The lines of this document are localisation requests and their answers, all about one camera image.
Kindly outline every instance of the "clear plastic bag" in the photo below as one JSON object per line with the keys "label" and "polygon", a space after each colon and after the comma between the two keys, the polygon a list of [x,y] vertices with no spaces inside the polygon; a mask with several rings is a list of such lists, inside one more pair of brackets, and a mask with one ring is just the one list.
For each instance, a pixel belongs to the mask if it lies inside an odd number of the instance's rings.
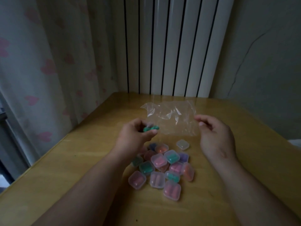
{"label": "clear plastic bag", "polygon": [[158,105],[148,102],[141,106],[146,109],[148,124],[158,125],[165,135],[196,136],[198,123],[193,116],[196,114],[192,101],[161,102]]}

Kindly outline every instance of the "curtain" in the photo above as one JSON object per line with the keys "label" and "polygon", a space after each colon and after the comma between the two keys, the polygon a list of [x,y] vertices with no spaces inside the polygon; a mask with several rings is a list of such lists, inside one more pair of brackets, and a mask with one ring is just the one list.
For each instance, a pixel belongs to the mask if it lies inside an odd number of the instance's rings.
{"label": "curtain", "polygon": [[0,100],[32,164],[117,91],[103,0],[0,0],[0,27]]}

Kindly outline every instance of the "wooden table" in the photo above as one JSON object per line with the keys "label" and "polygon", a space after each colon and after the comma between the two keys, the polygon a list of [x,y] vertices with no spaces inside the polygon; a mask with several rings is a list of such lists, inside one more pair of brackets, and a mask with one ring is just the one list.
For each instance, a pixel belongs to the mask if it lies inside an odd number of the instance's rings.
{"label": "wooden table", "polygon": [[[242,164],[301,217],[301,152],[229,101],[190,98],[198,113],[222,119],[233,130]],[[114,93],[75,130],[28,169],[0,196],[0,225],[30,225],[113,147],[121,126],[145,117],[146,102],[183,97]],[[181,137],[158,136],[170,148]],[[132,189],[125,171],[106,225],[237,225],[220,178],[203,156],[200,137],[185,137],[195,168],[193,182],[181,182],[179,202],[145,185]]]}

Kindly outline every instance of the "white radiator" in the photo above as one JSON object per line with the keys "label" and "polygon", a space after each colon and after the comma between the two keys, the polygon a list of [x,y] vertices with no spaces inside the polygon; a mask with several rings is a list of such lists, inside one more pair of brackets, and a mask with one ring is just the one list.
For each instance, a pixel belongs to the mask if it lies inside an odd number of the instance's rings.
{"label": "white radiator", "polygon": [[234,0],[111,0],[118,87],[208,97]]}

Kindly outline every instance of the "wall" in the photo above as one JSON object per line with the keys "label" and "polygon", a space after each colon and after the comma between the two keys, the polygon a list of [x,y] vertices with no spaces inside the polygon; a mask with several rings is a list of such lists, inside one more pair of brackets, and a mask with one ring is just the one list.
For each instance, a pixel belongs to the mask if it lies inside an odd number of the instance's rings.
{"label": "wall", "polygon": [[301,139],[301,0],[235,0],[210,96]]}

